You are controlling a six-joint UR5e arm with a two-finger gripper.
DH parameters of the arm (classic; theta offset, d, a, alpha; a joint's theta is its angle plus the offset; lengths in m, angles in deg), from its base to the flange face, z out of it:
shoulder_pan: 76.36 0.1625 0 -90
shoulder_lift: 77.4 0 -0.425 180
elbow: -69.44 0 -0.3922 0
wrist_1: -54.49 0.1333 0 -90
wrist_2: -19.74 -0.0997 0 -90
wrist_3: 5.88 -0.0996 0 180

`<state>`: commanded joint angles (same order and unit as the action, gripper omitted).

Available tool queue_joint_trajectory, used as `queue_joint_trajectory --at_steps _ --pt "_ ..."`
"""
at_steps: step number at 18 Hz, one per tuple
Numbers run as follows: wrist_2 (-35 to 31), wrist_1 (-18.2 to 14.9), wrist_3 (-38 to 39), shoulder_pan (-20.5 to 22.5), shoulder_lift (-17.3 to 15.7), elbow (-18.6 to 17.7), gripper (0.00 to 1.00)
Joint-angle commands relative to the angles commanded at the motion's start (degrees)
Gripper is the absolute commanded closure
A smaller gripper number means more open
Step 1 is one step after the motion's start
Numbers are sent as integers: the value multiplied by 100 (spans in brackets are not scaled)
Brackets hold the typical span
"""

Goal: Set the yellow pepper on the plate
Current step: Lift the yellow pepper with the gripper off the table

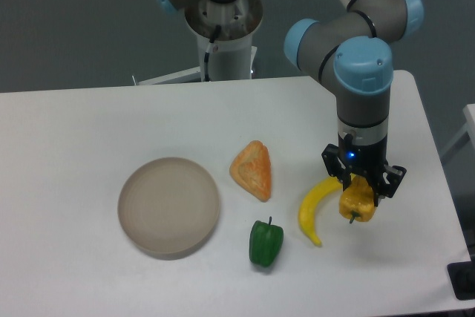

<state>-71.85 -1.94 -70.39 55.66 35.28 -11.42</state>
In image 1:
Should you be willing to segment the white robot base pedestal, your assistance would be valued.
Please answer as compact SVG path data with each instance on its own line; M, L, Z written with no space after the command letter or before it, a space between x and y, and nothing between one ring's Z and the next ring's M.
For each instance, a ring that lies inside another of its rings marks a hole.
M197 40L199 65L137 84L251 79L257 52L252 38L262 18L261 0L235 0L226 4L202 0L186 8L186 23Z

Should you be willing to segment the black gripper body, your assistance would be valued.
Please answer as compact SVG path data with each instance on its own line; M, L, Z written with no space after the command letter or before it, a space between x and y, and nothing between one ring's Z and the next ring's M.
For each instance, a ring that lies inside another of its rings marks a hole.
M339 175L351 172L364 177L381 177L387 164L386 153L387 136L368 146L358 146L338 136Z

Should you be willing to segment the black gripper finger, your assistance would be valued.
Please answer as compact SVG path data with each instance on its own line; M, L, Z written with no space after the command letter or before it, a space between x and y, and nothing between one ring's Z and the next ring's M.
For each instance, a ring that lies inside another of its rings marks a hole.
M322 159L330 177L335 177L345 191L351 184L351 171L340 161L338 146L328 144L323 150Z
M383 165L376 171L373 179L374 206L378 206L380 200L394 196L406 173L407 169L402 166L389 165Z

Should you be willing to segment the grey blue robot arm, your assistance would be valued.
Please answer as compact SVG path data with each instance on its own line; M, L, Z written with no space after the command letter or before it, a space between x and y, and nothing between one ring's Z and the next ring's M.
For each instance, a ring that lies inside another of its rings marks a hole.
M260 0L157 0L183 10L197 37L204 82L248 79L251 41L263 17ZM338 144L322 154L344 189L350 175L365 178L373 199L394 196L405 176L386 159L393 60L390 43L418 30L421 0L340 0L343 16L327 23L296 22L284 40L286 58L336 98Z

